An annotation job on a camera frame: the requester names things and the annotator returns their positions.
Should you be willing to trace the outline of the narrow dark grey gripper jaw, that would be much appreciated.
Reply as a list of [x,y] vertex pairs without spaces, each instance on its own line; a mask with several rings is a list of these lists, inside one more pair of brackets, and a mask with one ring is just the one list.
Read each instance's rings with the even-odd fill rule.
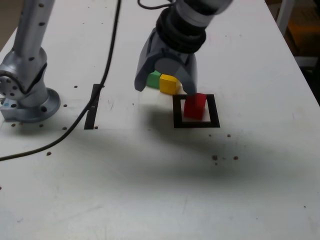
[[146,87],[149,74],[155,71],[156,61],[162,56],[162,48],[163,42],[154,28],[139,56],[134,79],[134,87],[137,91],[142,92]]

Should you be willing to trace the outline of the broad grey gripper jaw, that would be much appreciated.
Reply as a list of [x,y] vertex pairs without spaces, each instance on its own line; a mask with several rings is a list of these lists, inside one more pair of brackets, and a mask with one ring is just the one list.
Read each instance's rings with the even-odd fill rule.
[[177,78],[188,95],[197,92],[197,62],[194,54],[163,51],[155,61],[156,71]]

